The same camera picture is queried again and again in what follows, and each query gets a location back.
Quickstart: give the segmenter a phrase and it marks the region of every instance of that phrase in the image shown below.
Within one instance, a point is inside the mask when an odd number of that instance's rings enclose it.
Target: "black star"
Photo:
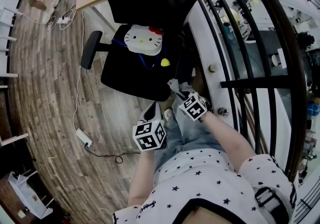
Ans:
[[[223,202],[224,202],[224,204],[229,204],[230,200],[227,198]]]

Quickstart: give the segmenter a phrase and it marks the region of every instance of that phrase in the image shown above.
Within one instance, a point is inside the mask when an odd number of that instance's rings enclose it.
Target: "blue lanyard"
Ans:
[[[126,43],[124,43],[124,42],[122,42],[122,41],[119,41],[119,40],[117,40],[117,39],[112,39],[112,42],[116,42],[116,43],[118,43],[119,45],[121,45],[121,46],[123,46],[123,47],[127,47]],[[162,47],[163,47],[163,50],[164,50],[164,57],[166,57],[166,55],[167,55],[167,50],[166,50],[166,48],[165,48],[164,45],[162,45]],[[156,58],[155,58],[156,61],[155,61],[154,65],[153,65],[151,68],[149,68],[148,66],[146,66],[146,63],[145,63],[145,61],[144,61],[144,58],[143,58],[142,54],[141,54],[141,53],[138,53],[139,58],[140,58],[140,60],[141,60],[141,62],[142,62],[142,64],[143,64],[143,66],[144,66],[145,68],[147,68],[148,70],[152,70],[154,67],[156,67],[156,65],[157,65],[157,63],[158,63],[158,61],[159,61],[159,54],[157,54],[157,56],[156,56]]]

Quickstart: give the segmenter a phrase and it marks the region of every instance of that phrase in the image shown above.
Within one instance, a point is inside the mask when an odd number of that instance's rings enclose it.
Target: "office chair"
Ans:
[[[181,31],[196,1],[108,0],[114,21],[127,25],[119,27],[111,45],[100,43],[102,32],[93,32],[85,45],[81,66],[89,69],[96,51],[108,51],[101,75],[102,83],[130,95],[165,101],[171,93],[167,85],[170,79],[191,78],[192,54],[182,45]],[[162,30],[163,45],[158,55],[142,56],[127,48],[124,38],[132,25]],[[169,66],[161,65],[164,58],[168,59]]]

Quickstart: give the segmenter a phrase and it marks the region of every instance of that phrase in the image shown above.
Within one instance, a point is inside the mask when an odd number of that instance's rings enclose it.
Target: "hello kitty cushion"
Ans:
[[[156,56],[162,49],[162,30],[132,25],[124,36],[124,42],[131,52]]]

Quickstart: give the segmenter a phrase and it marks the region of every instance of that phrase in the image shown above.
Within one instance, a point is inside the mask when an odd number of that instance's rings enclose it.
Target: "white star print shirt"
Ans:
[[[247,159],[236,173],[226,153],[191,150],[175,155],[154,176],[154,190],[149,198],[143,205],[116,211],[115,224],[179,224],[196,206],[231,223],[279,223],[265,208],[273,209],[275,205],[259,206],[256,196],[264,190],[272,191],[282,202],[278,214],[287,218],[291,217],[297,198],[295,186],[267,154]]]

